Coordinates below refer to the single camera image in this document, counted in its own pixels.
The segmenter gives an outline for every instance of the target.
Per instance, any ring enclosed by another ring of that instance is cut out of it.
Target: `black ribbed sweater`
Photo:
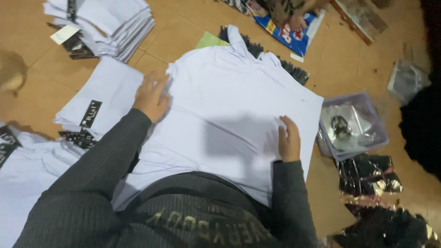
[[[300,161],[273,165],[272,209],[212,174],[183,173],[110,205],[150,119],[132,109],[47,191],[14,248],[316,247]]]

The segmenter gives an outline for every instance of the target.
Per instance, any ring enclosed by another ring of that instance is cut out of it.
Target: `tiled floor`
[[[414,45],[415,62],[427,70],[430,68],[418,0],[397,0],[392,7],[379,10],[389,28],[371,46],[351,32],[331,8],[304,63],[290,59],[286,47],[252,19],[220,0],[148,0],[148,3],[156,25],[129,61],[129,65],[143,73],[164,72],[167,63],[196,46],[205,30],[217,34],[221,25],[234,24],[252,42],[310,72],[306,87],[318,95],[369,93],[390,137],[389,145],[376,152],[392,155],[404,185],[404,192],[396,198],[413,213],[426,217],[434,230],[441,233],[441,183],[407,156],[398,128],[399,106],[385,90],[393,62],[402,57],[405,41]],[[61,127],[52,123],[55,113],[84,85],[98,60],[70,60],[63,48],[49,39],[53,30],[45,22],[51,18],[43,15],[39,1],[0,1],[0,12],[0,49],[18,52],[30,67],[28,80],[17,98],[0,95],[0,120],[15,120],[19,125],[29,125],[35,132],[56,138]]]

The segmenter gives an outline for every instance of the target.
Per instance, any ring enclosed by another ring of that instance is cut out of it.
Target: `person's right hand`
[[[152,71],[144,78],[142,85],[136,92],[133,108],[141,110],[141,112],[150,118],[152,123],[157,122],[158,119],[164,115],[170,103],[169,94],[161,97],[162,91],[167,84],[167,80],[168,75],[156,79],[156,74]]]
[[[287,116],[280,116],[286,125],[279,126],[279,153],[283,162],[300,160],[300,135],[296,124]]]

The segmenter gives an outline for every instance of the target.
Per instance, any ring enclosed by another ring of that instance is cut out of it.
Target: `person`
[[[330,0],[258,0],[269,11],[271,19],[278,28],[285,24],[295,32],[306,28],[303,15],[313,11],[318,15],[318,10],[325,7]]]
[[[112,193],[170,101],[161,96],[167,77],[146,78],[129,113],[41,194],[14,248],[317,247],[299,132],[286,116],[271,209],[221,177],[190,172],[157,180],[115,213]]]

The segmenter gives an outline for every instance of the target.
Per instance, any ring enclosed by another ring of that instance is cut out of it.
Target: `green paper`
[[[230,44],[205,31],[204,36],[196,45],[196,49],[204,48],[207,46],[215,46],[215,45],[229,46]]]

